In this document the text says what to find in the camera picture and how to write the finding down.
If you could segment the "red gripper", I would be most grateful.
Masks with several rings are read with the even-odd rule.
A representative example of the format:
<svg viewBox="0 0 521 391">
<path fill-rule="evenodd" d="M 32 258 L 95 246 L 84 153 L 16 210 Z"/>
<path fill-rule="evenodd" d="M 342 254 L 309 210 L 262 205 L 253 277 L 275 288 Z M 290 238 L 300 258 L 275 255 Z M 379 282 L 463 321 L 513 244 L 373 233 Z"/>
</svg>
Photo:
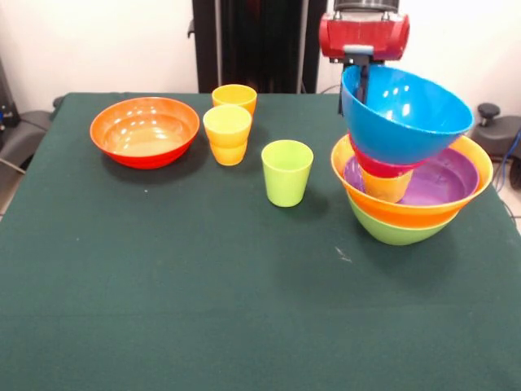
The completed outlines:
<svg viewBox="0 0 521 391">
<path fill-rule="evenodd" d="M 347 64 L 346 55 L 356 56 L 359 82 L 356 97 L 367 100 L 370 60 L 373 62 L 401 59 L 409 39 L 410 22 L 407 15 L 384 12 L 336 12 L 322 16 L 318 39 L 322 54 L 332 63 Z M 343 80 L 339 83 L 338 113 L 343 111 Z"/>
</svg>

